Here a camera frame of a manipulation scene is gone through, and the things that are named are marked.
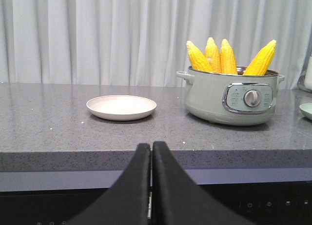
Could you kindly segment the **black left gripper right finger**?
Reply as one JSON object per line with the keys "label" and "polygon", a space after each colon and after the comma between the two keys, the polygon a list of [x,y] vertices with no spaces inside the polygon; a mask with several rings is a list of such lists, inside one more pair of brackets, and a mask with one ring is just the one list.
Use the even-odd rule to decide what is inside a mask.
{"label": "black left gripper right finger", "polygon": [[155,225],[251,225],[198,186],[165,142],[153,143],[152,222]]}

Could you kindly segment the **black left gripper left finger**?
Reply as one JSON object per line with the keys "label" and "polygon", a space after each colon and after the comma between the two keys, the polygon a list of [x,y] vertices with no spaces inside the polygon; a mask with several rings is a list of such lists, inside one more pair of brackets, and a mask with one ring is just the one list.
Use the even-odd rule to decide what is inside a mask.
{"label": "black left gripper left finger", "polygon": [[68,224],[147,225],[150,162],[150,146],[138,144],[134,156],[113,186]]}

